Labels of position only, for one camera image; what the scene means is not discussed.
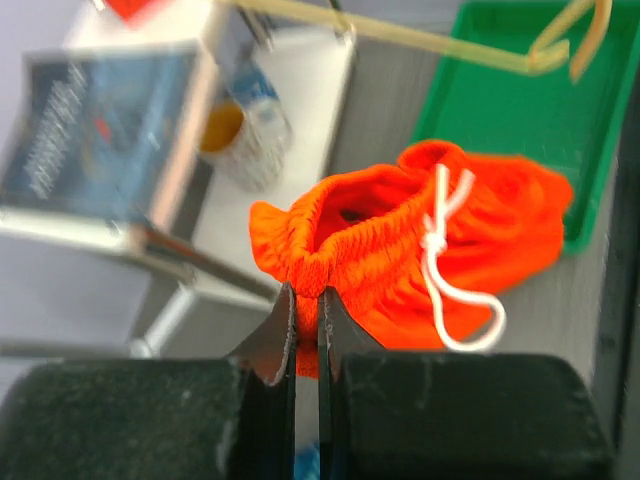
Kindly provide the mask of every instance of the orange fabric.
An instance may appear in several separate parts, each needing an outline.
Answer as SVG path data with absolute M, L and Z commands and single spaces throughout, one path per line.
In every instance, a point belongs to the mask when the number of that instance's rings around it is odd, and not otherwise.
M 438 262 L 451 285 L 499 293 L 553 264 L 562 251 L 567 180 L 521 156 L 465 153 L 445 142 L 408 148 L 398 166 L 322 180 L 287 212 L 258 202 L 250 234 L 258 267 L 297 295 L 298 374 L 317 376 L 317 298 L 331 285 L 360 326 L 393 349 L 440 349 L 420 270 L 423 217 L 433 214 L 435 165 L 464 168 L 475 182 L 447 222 Z M 451 336 L 462 341 L 491 318 L 488 308 L 444 300 Z

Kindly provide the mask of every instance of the white drawstring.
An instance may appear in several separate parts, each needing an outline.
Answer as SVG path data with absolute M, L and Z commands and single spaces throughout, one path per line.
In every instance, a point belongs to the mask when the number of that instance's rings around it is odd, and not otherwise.
M 424 217 L 426 234 L 422 241 L 422 275 L 431 297 L 433 318 L 436 331 L 445 347 L 455 352 L 485 352 L 492 349 L 502 337 L 507 325 L 507 314 L 504 306 L 495 296 L 488 293 L 470 292 L 449 285 L 438 271 L 438 256 L 447 249 L 447 219 L 467 200 L 474 175 L 464 170 L 453 194 L 447 199 L 449 190 L 449 169 L 444 165 L 436 165 L 436 198 L 434 220 L 429 215 Z M 491 308 L 493 322 L 489 330 L 478 340 L 461 343 L 454 340 L 444 325 L 442 311 L 442 292 L 446 297 L 468 305 L 485 305 Z

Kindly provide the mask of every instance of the green tray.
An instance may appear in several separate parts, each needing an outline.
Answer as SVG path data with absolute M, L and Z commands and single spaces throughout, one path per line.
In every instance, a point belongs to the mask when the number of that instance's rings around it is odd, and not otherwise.
M 473 2 L 453 36 L 526 53 L 566 2 Z M 588 15 L 570 30 L 572 54 Z M 575 200 L 565 217 L 567 253 L 584 249 L 598 214 L 640 56 L 640 2 L 617 0 L 607 36 L 576 85 L 565 66 L 539 77 L 442 58 L 412 143 L 449 140 L 465 150 L 524 154 L 565 175 Z

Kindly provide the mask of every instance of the blue book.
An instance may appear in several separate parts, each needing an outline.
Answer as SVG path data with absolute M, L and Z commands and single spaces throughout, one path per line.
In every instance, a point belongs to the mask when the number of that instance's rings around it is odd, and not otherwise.
M 213 59 L 188 42 L 34 54 L 26 65 L 0 233 L 147 253 L 144 232 L 170 229 L 191 178 Z

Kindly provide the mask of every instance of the gray floor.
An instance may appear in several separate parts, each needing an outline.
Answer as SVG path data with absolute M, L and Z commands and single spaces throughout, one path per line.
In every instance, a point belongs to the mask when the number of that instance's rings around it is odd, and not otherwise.
M 362 41 L 344 106 L 330 173 L 393 163 L 407 145 L 431 83 L 436 58 L 401 47 Z M 187 236 L 207 185 L 205 167 L 195 176 L 179 233 Z M 611 208 L 609 186 L 589 250 L 563 258 L 554 268 L 503 296 L 509 315 L 500 349 L 553 353 L 568 359 L 588 381 L 599 311 Z M 149 295 L 143 331 L 169 298 L 175 284 L 158 279 Z M 227 353 L 262 319 L 257 312 L 203 301 L 168 352 L 171 357 Z M 317 435 L 314 382 L 301 379 L 297 398 L 297 444 Z

